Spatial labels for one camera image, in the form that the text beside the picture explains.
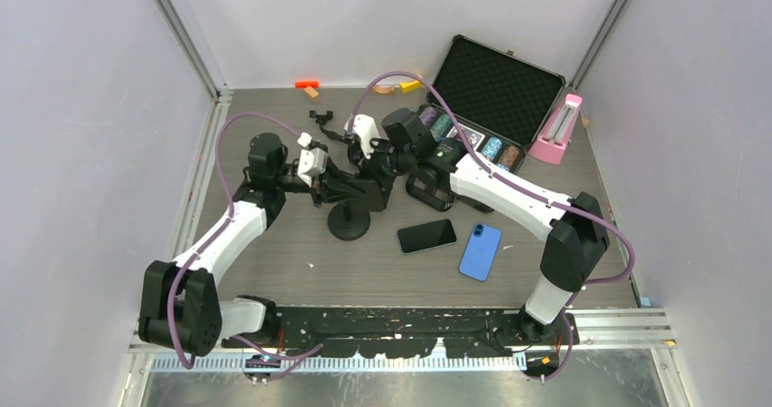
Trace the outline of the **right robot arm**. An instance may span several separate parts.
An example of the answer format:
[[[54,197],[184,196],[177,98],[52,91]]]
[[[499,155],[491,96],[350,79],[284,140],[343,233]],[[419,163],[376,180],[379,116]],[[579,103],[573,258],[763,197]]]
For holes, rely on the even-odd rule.
[[[502,170],[462,136],[435,137],[408,108],[389,114],[382,127],[386,138],[372,117],[350,116],[345,129],[353,140],[352,164],[387,177],[421,180],[428,188],[416,197],[438,210],[456,198],[475,201],[543,242],[541,276],[519,311],[515,329],[526,341],[545,342],[610,245],[597,199],[586,192],[571,198]],[[448,200],[434,197],[433,187],[447,193]]]

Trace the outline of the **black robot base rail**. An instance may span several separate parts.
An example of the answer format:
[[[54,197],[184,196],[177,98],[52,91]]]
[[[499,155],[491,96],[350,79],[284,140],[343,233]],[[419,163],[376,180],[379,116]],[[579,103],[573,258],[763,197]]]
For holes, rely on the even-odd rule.
[[[289,353],[319,346],[320,356],[343,359],[424,358],[438,346],[451,359],[507,357],[579,341],[572,315],[539,328],[518,310],[464,308],[277,307],[245,337]]]

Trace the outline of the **black smartphone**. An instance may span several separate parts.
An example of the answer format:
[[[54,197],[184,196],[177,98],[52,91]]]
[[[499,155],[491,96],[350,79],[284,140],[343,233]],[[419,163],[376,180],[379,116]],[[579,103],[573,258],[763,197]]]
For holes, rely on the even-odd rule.
[[[345,202],[355,211],[381,212],[388,207],[393,178],[350,178],[343,182]]]

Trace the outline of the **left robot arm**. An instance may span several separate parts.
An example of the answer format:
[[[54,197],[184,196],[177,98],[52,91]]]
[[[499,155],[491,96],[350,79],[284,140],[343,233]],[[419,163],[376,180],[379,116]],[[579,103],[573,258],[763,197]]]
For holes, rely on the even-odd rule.
[[[223,301],[219,283],[244,249],[278,218],[287,194],[308,194],[319,206],[338,205],[361,193],[356,177],[332,163],[324,144],[307,133],[299,143],[300,157],[289,161],[278,135],[264,133],[250,140],[242,182],[220,219],[173,260],[155,260],[147,267],[139,339],[174,350],[191,367],[222,341],[241,336],[267,347],[279,338],[274,301],[250,295]]]

